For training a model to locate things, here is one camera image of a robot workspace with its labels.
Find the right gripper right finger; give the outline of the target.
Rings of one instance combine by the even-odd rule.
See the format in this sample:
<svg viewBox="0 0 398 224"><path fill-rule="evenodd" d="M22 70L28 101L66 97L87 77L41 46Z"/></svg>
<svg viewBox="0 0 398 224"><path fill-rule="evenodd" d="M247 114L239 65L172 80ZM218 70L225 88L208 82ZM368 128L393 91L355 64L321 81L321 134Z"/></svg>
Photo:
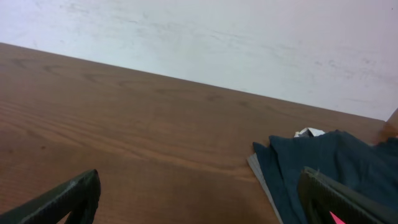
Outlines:
<svg viewBox="0 0 398 224"><path fill-rule="evenodd" d="M309 167L300 173L297 192L309 223L335 223L330 212L345 223L397 223L395 210Z"/></svg>

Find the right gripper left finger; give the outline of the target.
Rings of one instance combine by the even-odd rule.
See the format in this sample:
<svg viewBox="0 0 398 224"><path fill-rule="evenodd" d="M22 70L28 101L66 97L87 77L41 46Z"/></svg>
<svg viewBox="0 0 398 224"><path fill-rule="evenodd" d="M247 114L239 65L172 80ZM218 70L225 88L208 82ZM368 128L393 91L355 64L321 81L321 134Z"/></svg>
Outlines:
<svg viewBox="0 0 398 224"><path fill-rule="evenodd" d="M93 223L101 195L98 171L87 170L48 192L1 214L1 223Z"/></svg>

